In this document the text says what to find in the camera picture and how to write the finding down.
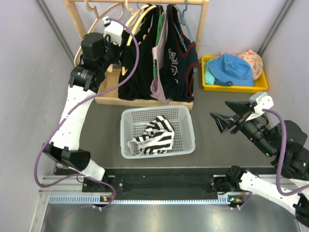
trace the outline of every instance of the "clothes rack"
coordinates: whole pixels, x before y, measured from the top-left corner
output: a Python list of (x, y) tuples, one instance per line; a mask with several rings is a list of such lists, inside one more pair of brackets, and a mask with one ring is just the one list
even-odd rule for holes
[[(71, 19), (74, 23), (74, 26), (78, 32), (80, 39), (82, 40), (86, 34), (86, 29), (84, 23), (81, 19), (80, 13), (76, 7), (76, 2), (84, 2), (84, 0), (64, 0), (64, 3), (68, 9), (68, 12), (71, 16)], [(126, 0), (89, 0), (88, 2), (111, 2), (111, 3), (125, 3)], [(136, 3), (136, 0), (127, 0), (128, 3)], [(185, 0), (138, 0), (138, 3), (149, 3), (149, 4), (185, 4)], [(209, 4), (209, 0), (188, 0), (189, 5), (201, 5), (201, 12), (199, 16), (199, 23), (197, 28), (197, 37), (196, 37), (196, 50), (198, 52), (201, 44), (201, 39), (203, 36), (203, 29), (205, 25), (206, 13)], [(105, 73), (105, 80), (99, 88), (99, 92), (109, 89), (118, 84), (120, 69), (113, 69), (112, 72)], [(139, 106), (139, 107), (149, 107), (149, 106), (160, 106), (164, 105), (157, 100), (141, 100), (136, 99), (133, 101), (127, 101), (118, 98), (118, 92), (115, 89), (105, 95), (95, 98), (96, 102), (99, 104), (109, 104), (109, 105), (127, 105), (127, 106)], [(171, 105), (185, 105), (189, 109), (192, 109), (193, 102), (182, 102), (182, 101), (170, 101)]]

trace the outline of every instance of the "gray plastic basket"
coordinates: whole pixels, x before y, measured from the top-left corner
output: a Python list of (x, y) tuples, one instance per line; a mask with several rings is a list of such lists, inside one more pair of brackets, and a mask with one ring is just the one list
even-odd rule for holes
[[(174, 145), (166, 154), (133, 156), (127, 146), (128, 141), (141, 136), (147, 123), (153, 121), (156, 116), (163, 115), (175, 129)], [(189, 110), (183, 105), (169, 105), (147, 107), (123, 111), (120, 127), (121, 154), (126, 159), (154, 158), (164, 156), (176, 156), (192, 153), (195, 150), (195, 137)], [(134, 153), (138, 153), (137, 145), (134, 145)]]

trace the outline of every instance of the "pink garment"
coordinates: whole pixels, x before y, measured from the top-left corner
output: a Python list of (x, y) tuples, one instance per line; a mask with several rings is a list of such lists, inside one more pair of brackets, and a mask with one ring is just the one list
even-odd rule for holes
[(150, 95), (153, 98), (158, 99), (160, 102), (169, 103), (169, 99), (165, 98), (164, 90), (160, 81), (160, 68), (163, 66), (163, 54), (164, 54), (164, 45), (167, 39), (167, 31), (168, 31), (168, 17), (166, 12), (164, 14), (164, 22), (162, 27), (162, 32), (160, 35), (158, 46), (152, 49), (153, 58), (156, 59), (157, 64), (157, 76), (152, 81), (150, 90), (152, 94)]

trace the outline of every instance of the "gray wall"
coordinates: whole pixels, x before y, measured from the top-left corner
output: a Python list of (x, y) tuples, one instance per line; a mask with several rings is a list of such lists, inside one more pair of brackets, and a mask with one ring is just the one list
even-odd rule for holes
[[(22, 232), (37, 198), (34, 160), (60, 120), (72, 65), (35, 1), (0, 8), (0, 230)], [(43, 156), (40, 179), (53, 166)]]
[(267, 47), (263, 61), (273, 109), (309, 134), (309, 1), (297, 0)]
[[(285, 1), (210, 0), (199, 56), (216, 55), (221, 52), (242, 53), (248, 49), (258, 51)], [(45, 2), (75, 54), (80, 40), (63, 1), (45, 0)], [(110, 5), (97, 3), (99, 12), (103, 12)], [(136, 4), (132, 3), (129, 6), (137, 9)], [(85, 8), (83, 2), (78, 2), (77, 7), (88, 30), (94, 21), (93, 13)], [(190, 5), (185, 14), (194, 39), (197, 34), (200, 8)], [(115, 10), (109, 16), (118, 18), (119, 14), (120, 10)], [(130, 13), (126, 11), (123, 21), (129, 16)]]

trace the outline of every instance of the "yellow plastic tray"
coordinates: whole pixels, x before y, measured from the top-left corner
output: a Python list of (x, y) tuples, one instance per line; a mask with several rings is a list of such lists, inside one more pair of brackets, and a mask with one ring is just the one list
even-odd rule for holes
[(266, 81), (266, 76), (263, 71), (259, 79), (254, 81), (254, 87), (248, 86), (217, 86), (217, 85), (206, 85), (205, 84), (205, 69), (204, 63), (211, 58), (216, 58), (213, 56), (203, 56), (202, 57), (202, 85), (205, 91), (223, 91), (223, 92), (239, 92), (239, 93), (256, 93), (258, 91), (265, 91), (268, 89), (268, 84)]

